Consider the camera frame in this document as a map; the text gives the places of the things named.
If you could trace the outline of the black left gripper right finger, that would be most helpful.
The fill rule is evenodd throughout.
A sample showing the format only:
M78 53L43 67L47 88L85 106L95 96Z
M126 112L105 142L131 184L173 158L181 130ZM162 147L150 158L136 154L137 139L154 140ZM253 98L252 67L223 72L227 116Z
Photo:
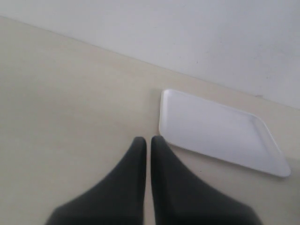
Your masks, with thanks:
M246 204L192 173L162 136L151 140L151 187L157 225L260 225Z

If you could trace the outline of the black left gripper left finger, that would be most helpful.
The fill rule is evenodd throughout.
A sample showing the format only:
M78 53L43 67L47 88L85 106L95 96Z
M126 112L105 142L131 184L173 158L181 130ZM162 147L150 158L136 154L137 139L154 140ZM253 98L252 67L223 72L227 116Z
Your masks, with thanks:
M147 144L135 137L114 169L79 197L57 207L48 225L142 225Z

